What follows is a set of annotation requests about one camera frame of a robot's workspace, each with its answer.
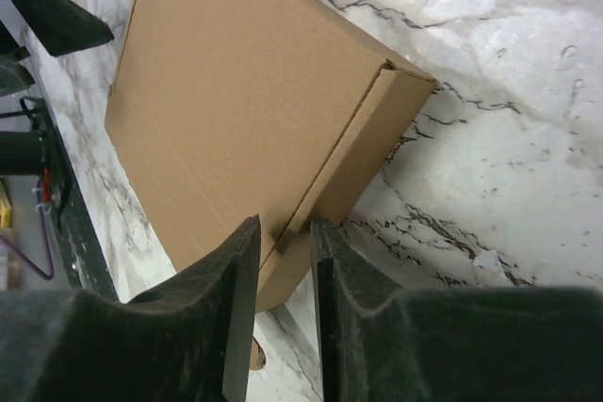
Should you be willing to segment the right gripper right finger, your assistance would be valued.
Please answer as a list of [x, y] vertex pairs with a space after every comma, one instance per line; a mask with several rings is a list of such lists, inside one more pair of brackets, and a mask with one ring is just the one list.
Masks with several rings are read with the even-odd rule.
[[327, 401], [598, 401], [602, 294], [409, 289], [325, 218], [310, 225]]

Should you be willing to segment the brown cardboard box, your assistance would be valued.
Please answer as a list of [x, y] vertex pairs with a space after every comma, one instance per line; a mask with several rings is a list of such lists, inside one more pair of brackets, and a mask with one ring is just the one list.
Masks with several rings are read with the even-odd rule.
[[310, 267], [435, 87], [318, 0], [134, 0], [105, 127], [173, 267], [261, 220], [256, 309]]

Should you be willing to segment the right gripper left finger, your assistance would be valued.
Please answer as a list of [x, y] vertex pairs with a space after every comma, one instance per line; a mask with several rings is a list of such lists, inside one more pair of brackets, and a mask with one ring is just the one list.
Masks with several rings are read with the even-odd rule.
[[242, 401], [261, 227], [126, 303], [85, 289], [1, 296], [5, 401]]

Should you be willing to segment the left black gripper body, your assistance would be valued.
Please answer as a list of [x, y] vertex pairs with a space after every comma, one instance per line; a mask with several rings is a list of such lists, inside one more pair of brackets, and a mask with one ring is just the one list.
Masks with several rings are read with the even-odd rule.
[[71, 194], [68, 159], [44, 91], [22, 64], [1, 57], [1, 95], [20, 94], [18, 104], [2, 111], [3, 120], [23, 120], [23, 131], [1, 131], [1, 174], [36, 176], [42, 210], [50, 213], [58, 229]]

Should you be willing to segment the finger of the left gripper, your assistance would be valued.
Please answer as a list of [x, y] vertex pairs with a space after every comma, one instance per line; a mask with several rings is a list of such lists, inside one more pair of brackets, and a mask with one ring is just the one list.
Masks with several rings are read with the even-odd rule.
[[109, 26], [72, 0], [10, 0], [51, 56], [114, 40]]

